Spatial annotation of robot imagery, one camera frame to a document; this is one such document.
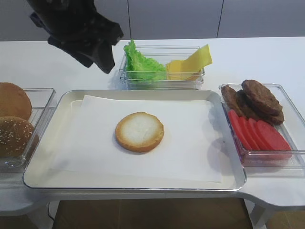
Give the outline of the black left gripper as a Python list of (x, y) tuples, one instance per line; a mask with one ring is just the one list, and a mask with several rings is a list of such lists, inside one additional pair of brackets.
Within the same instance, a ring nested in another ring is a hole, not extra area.
[(64, 50), (81, 65), (93, 62), (106, 74), (115, 66), (112, 46), (123, 37), (120, 25), (99, 14), (92, 0), (29, 0), (33, 23), (60, 42), (94, 41), (92, 60), (84, 54)]

